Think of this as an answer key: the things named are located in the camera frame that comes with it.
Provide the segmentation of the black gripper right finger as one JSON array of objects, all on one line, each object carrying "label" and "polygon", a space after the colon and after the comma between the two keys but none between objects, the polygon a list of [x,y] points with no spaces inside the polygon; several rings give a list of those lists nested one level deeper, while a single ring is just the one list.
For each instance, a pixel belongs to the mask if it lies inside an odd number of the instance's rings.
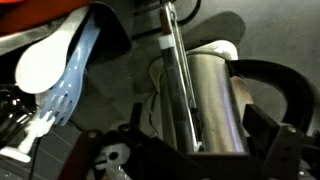
[{"label": "black gripper right finger", "polygon": [[307,136],[290,125],[279,125],[259,107],[245,107],[243,127],[265,154],[263,180],[300,180],[301,171],[320,179],[318,136]]}]

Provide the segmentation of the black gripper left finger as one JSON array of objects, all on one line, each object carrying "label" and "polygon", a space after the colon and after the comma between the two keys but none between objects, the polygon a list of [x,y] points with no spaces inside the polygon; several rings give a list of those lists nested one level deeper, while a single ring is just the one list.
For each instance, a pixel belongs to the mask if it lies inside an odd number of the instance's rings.
[{"label": "black gripper left finger", "polygon": [[150,138],[135,125],[123,124],[103,134],[84,131],[69,154],[58,180],[102,180],[109,167],[120,166],[132,180],[213,180],[186,154],[159,138]]}]

